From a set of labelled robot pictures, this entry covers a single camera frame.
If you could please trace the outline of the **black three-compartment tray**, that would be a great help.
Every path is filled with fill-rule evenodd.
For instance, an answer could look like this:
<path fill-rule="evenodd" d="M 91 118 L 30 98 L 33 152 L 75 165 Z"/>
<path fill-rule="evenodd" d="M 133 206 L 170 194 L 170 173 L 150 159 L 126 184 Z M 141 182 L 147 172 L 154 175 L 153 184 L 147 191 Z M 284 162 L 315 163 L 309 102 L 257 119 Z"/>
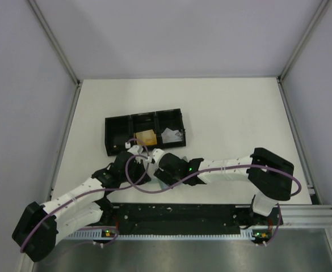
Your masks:
<path fill-rule="evenodd" d="M 183 141 L 163 143 L 161 133 L 163 133 L 166 128 L 181 131 Z M 156 112 L 105 118 L 104 145 L 107 155 L 115 156 L 124 151 L 126 141 L 135 138 L 136 132 L 145 130 L 154 130 L 157 135 L 157 144 L 147 146 L 149 149 L 186 146 L 186 130 L 184 128 L 181 110 L 179 108 L 159 110 Z"/>

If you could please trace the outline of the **green card holder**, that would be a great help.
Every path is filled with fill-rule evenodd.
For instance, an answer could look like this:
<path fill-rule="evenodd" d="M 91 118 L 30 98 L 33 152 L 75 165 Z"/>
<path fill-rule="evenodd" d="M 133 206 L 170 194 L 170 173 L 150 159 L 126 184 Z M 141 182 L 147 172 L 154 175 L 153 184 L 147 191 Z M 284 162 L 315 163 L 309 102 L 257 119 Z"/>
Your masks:
<path fill-rule="evenodd" d="M 170 186 L 168 184 L 165 184 L 162 181 L 158 181 L 158 185 L 159 185 L 159 191 L 160 192 L 165 192 L 165 191 L 170 189 Z"/>

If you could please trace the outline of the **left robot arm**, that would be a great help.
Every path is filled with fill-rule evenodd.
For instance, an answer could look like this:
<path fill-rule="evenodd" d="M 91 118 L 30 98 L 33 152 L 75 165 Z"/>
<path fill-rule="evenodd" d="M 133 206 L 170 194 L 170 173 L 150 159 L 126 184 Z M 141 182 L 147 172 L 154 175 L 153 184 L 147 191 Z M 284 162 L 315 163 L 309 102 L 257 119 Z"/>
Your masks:
<path fill-rule="evenodd" d="M 107 196 L 120 191 L 128 179 L 141 185 L 150 181 L 148 168 L 154 160 L 134 151 L 124 151 L 114 162 L 95 171 L 75 189 L 23 211 L 12 239 L 33 262 L 43 260 L 64 238 L 83 227 L 110 227 L 114 236 L 118 221 Z"/>

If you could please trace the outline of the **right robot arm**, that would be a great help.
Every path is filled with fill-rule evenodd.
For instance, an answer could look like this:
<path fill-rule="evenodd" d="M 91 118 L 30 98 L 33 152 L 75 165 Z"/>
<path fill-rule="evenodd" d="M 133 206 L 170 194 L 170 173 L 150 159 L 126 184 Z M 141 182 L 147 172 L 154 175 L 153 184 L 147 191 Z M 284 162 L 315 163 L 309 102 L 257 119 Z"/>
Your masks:
<path fill-rule="evenodd" d="M 255 224 L 264 223 L 274 206 L 292 197 L 294 165 L 262 147 L 242 158 L 190 161 L 158 148 L 152 152 L 152 162 L 157 166 L 155 177 L 168 186 L 179 181 L 189 186 L 212 182 L 253 184 L 258 192 L 253 196 L 249 218 Z"/>

